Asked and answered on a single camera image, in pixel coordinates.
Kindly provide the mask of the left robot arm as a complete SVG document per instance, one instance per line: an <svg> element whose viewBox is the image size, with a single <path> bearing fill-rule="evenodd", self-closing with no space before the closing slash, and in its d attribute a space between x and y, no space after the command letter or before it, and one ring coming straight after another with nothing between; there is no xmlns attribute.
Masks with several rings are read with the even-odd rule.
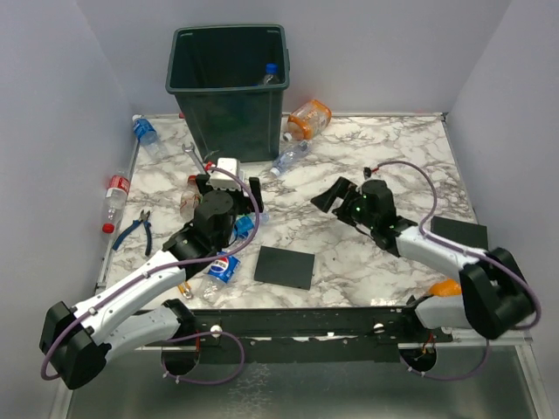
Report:
<svg viewBox="0 0 559 419"><path fill-rule="evenodd" d="M264 208L259 178L243 181L216 166L211 171L229 178L235 186L219 188L210 175L198 175L203 199L193 219L144 265L74 306L58 302L48 309L39 340L43 380L60 379L67 388L77 389L99 375L113 358L138 347L159 341L198 343L203 337L222 335L220 330L200 330L195 315L177 299L148 313L139 312L214 261L233 257L255 238L251 234L238 246L230 246L238 216L260 216Z"/></svg>

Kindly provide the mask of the large orange jar bottle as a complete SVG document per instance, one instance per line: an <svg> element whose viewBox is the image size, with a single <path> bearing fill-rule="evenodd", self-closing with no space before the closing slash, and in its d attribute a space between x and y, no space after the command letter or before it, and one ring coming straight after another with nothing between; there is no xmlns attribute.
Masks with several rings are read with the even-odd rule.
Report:
<svg viewBox="0 0 559 419"><path fill-rule="evenodd" d="M293 140L312 140L320 134L332 118L331 110L318 100L310 100L290 113L287 118L286 130Z"/></svg>

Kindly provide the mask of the blue label water bottle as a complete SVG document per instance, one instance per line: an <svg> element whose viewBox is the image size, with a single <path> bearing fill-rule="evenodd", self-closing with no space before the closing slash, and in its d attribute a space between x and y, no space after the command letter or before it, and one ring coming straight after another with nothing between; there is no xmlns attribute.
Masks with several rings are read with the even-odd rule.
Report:
<svg viewBox="0 0 559 419"><path fill-rule="evenodd" d="M265 70L265 75L258 82L258 86L278 85L280 83L279 67L274 63L268 63Z"/></svg>

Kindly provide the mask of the orange object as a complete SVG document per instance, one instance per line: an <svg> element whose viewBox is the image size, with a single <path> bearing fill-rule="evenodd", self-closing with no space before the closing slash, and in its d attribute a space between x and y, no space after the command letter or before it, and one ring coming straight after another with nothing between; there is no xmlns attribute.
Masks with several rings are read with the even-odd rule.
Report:
<svg viewBox="0 0 559 419"><path fill-rule="evenodd" d="M431 296L446 298L459 296L462 294L460 284L454 279L448 278L445 281L434 284L428 291Z"/></svg>

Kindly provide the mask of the blue cap water bottle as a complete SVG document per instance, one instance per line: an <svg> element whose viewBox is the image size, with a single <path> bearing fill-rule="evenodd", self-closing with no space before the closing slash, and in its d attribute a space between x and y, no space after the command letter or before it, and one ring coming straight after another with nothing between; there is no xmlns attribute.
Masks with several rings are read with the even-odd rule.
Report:
<svg viewBox="0 0 559 419"><path fill-rule="evenodd" d="M255 222L255 213L251 213L250 215L245 216L239 216L233 226L233 230L231 233L231 244L234 244L238 240L247 239L254 229Z"/></svg>

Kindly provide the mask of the clear crushed water bottle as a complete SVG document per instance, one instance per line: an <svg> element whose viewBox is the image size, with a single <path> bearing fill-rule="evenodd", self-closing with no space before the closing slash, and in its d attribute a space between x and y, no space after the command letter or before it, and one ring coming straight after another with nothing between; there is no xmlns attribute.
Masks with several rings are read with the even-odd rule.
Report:
<svg viewBox="0 0 559 419"><path fill-rule="evenodd" d="M287 148L273 162L270 172L279 177L285 174L297 161L305 157L310 150L308 141L300 141L299 143Z"/></svg>

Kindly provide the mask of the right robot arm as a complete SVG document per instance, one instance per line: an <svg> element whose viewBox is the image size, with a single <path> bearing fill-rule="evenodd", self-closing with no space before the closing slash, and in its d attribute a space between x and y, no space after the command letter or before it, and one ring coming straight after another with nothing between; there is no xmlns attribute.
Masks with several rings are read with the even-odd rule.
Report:
<svg viewBox="0 0 559 419"><path fill-rule="evenodd" d="M357 186L340 177L311 202L346 225L366 228L380 249L459 283L458 296L428 297L414 303L414 313L401 320L408 340L421 341L432 329L442 327L472 329L495 340L538 312L510 252L468 248L443 237L426 236L416 223L397 214L384 181L367 180Z"/></svg>

